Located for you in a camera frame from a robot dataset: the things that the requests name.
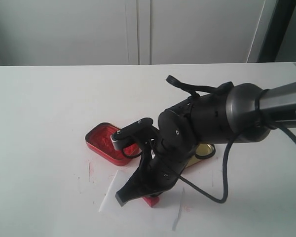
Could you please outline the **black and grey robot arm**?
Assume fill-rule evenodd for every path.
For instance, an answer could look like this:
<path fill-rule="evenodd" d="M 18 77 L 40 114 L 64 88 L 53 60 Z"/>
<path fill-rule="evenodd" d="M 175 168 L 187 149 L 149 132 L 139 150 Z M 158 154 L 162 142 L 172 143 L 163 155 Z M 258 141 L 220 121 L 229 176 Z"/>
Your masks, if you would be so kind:
<path fill-rule="evenodd" d="M 172 189 L 200 144 L 226 145 L 223 195 L 212 197 L 212 201 L 224 203 L 228 197 L 227 161 L 233 144 L 259 142 L 275 129 L 296 144 L 291 132 L 296 128 L 296 82 L 262 89 L 252 83 L 226 82 L 211 87 L 182 83 L 173 76 L 166 80 L 189 97 L 165 109 L 157 126 L 151 118 L 142 118 L 111 136 L 116 150 L 134 144 L 141 150 L 138 168 L 116 192 L 120 205 Z"/>

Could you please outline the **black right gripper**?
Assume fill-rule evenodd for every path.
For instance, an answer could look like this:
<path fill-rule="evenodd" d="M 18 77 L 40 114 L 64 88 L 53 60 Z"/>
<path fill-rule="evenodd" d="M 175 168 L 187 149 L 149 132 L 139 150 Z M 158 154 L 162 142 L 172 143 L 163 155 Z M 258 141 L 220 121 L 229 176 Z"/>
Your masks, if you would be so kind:
<path fill-rule="evenodd" d="M 156 198 L 172 189 L 197 146 L 185 143 L 173 146 L 162 138 L 150 139 L 139 167 L 115 194 L 119 205 L 142 197 Z"/>

